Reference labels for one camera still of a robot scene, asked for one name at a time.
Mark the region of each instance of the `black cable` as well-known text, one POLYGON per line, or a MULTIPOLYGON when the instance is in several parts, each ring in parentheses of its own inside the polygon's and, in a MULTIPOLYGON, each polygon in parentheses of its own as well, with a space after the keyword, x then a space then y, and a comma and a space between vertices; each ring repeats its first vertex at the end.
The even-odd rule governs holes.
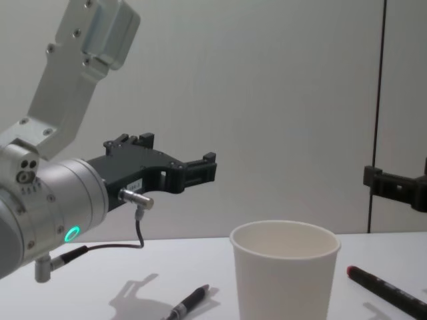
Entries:
POLYGON ((138 236, 139 245, 120 245, 116 243, 110 243, 107 245, 94 245, 93 247, 88 247, 88 251, 96 250, 96 249, 104 249, 104 248, 132 248, 132 249, 142 249, 144 248, 144 239, 141 234, 141 226, 139 225, 139 221, 135 221, 136 234, 138 236))
POLYGON ((94 245, 93 247, 88 247, 86 245, 82 247, 78 247, 77 249, 74 249, 70 252, 64 253, 59 256, 60 259, 63 260, 64 265, 67 263, 73 261, 74 259, 81 257, 85 253, 96 250, 96 249, 104 249, 104 248, 131 248, 131 249, 142 249, 144 248, 144 239, 141 234, 141 225, 140 221, 135 221, 135 228, 136 228, 136 234, 138 236, 139 245, 121 245, 118 243, 110 243, 107 245, 94 245))

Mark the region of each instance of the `paper cup rim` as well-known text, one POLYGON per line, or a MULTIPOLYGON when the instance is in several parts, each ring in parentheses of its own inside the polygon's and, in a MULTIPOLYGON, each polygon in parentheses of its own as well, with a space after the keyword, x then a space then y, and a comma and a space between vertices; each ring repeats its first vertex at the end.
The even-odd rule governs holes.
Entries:
POLYGON ((310 223, 305 223, 305 222, 300 222, 300 221, 292 221, 292 220, 262 220, 262 221, 254 221, 254 222, 249 222, 249 223, 245 223, 244 225, 240 225, 239 227, 236 227, 231 233, 230 233, 230 242, 232 243, 232 245, 236 248, 239 249, 243 252, 249 253, 251 255, 255 255, 257 257, 263 257, 266 259, 273 259, 273 260, 283 260, 283 261, 308 261, 308 260, 314 260, 314 259, 319 259, 319 258, 323 258, 323 257, 327 257, 329 255, 333 255, 335 252, 338 252, 341 249, 341 241, 338 239, 337 235, 335 233, 333 233, 332 231, 329 231, 323 227, 319 227, 318 225, 312 225, 310 223), (236 242, 236 240, 234 239, 234 235, 241 229, 246 228, 250 225, 259 225, 262 223, 289 223, 289 224, 294 224, 294 225, 304 225, 306 227, 312 227, 314 229, 323 231, 329 235, 331 235, 335 241, 336 241, 336 247, 333 248, 332 250, 329 250, 325 253, 322 253, 320 255, 311 255, 309 257, 280 257, 277 255, 266 255, 263 253, 258 253, 256 251, 253 250, 249 250, 246 249, 244 247, 242 247, 240 244, 238 244, 236 242))

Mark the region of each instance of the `white wall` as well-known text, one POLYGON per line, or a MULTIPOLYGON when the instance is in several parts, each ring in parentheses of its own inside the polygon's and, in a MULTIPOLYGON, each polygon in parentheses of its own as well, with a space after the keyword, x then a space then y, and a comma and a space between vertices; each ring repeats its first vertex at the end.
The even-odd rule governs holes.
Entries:
MULTIPOLYGON (((424 174, 427 157, 427 2, 389 0, 376 166, 397 175, 424 174)), ((427 231, 427 214, 374 198, 373 231, 427 231)))
MULTIPOLYGON (((183 161, 217 152, 215 183, 151 194, 151 238, 276 218, 366 232, 382 0, 129 3, 141 26, 128 60, 99 84, 58 159, 90 159, 107 139, 148 131, 183 161)), ((0 2, 0 127, 26 112, 65 6, 0 2)), ((81 239, 134 238, 132 219, 123 207, 81 239)))

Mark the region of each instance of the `green led ring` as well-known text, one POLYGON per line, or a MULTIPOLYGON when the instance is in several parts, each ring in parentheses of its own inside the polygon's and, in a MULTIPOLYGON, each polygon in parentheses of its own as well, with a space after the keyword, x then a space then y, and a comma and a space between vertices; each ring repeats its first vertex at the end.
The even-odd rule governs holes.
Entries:
POLYGON ((80 227, 78 225, 75 225, 72 227, 67 234, 65 235, 64 241, 70 242, 73 241, 80 233, 80 227))

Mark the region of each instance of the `screw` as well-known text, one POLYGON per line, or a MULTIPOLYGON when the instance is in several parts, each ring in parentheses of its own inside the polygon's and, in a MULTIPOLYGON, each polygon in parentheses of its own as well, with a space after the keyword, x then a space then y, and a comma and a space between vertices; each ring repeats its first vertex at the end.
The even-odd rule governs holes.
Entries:
POLYGON ((50 135, 52 132, 53 132, 53 130, 51 128, 48 128, 48 129, 43 131, 43 135, 50 135))
POLYGON ((55 46, 50 44, 47 46, 46 52, 47 53, 53 53, 55 51, 55 46))
POLYGON ((54 195, 48 195, 48 196, 46 197, 46 200, 47 200, 47 202, 52 203, 52 202, 55 202, 55 201, 56 201, 56 198, 55 198, 55 196, 54 196, 54 195))
POLYGON ((17 174, 17 176, 16 176, 16 180, 19 183, 28 183, 29 182, 29 174, 28 174, 28 172, 25 172, 25 171, 19 172, 17 174))
POLYGON ((76 29, 73 32, 73 37, 78 38, 81 35, 81 30, 80 29, 76 29))

